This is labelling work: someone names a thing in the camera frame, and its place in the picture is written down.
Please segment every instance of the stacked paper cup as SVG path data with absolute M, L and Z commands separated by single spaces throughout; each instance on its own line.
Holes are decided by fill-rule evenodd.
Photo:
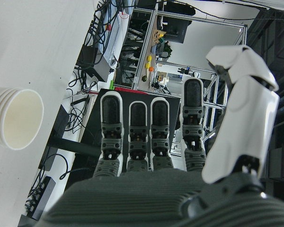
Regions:
M 43 102 L 37 92 L 0 87 L 0 145 L 12 150 L 27 147 L 40 129 L 43 112 Z

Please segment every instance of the red object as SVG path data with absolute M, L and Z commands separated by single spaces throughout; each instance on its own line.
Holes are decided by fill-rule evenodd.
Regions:
M 112 26 L 111 26 L 111 24 L 106 25 L 106 30 L 107 30 L 107 31 L 112 30 Z
M 115 87 L 115 91 L 125 91 L 125 92 L 132 92 L 132 93 L 148 95 L 146 92 L 143 92 L 143 91 L 137 91 L 137 90 L 132 90 L 132 89 L 123 88 L 123 87 Z

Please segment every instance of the power strip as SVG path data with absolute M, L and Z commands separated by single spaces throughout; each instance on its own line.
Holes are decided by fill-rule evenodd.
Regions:
M 40 219 L 55 185 L 56 182 L 49 176 L 46 176 L 38 185 L 31 196 L 32 199 L 26 203 L 28 217 L 35 220 Z

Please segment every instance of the white table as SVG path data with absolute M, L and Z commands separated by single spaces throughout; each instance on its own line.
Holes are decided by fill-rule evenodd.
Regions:
M 0 0 L 0 87 L 36 90 L 44 119 L 26 149 L 0 147 L 0 226 L 18 225 L 98 1 Z

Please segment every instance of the cup rim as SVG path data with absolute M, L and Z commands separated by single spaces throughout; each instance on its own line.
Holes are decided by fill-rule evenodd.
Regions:
M 10 104 L 14 101 L 14 99 L 22 92 L 32 92 L 34 93 L 38 99 L 39 99 L 39 104 L 41 105 L 41 109 L 42 109 L 42 113 L 41 113 L 41 117 L 40 117 L 40 121 L 37 123 L 37 129 L 34 133 L 34 135 L 32 136 L 32 138 L 29 140 L 29 142 L 27 142 L 26 144 L 24 144 L 23 146 L 21 147 L 18 147 L 18 148 L 15 148 L 15 147 L 12 147 L 7 141 L 6 141 L 6 138 L 5 138 L 5 135 L 4 135 L 4 122 L 5 122 L 5 118 L 6 118 L 6 114 L 8 112 L 8 108 L 10 106 Z M 16 88 L 16 91 L 15 93 L 13 93 L 11 96 L 9 96 L 7 102 L 5 103 L 5 105 L 2 107 L 1 109 L 1 114 L 0 114 L 0 137 L 2 138 L 2 144 L 12 150 L 21 150 L 21 149 L 24 149 L 26 148 L 28 145 L 31 144 L 31 142 L 35 139 L 35 137 L 37 136 L 40 128 L 41 128 L 41 124 L 42 124 L 42 121 L 43 121 L 43 116 L 44 116 L 44 104 L 43 104 L 43 101 L 42 101 L 42 98 L 41 96 L 34 90 L 31 90 L 31 89 L 28 89 L 28 88 L 20 88 L 20 87 L 17 87 Z

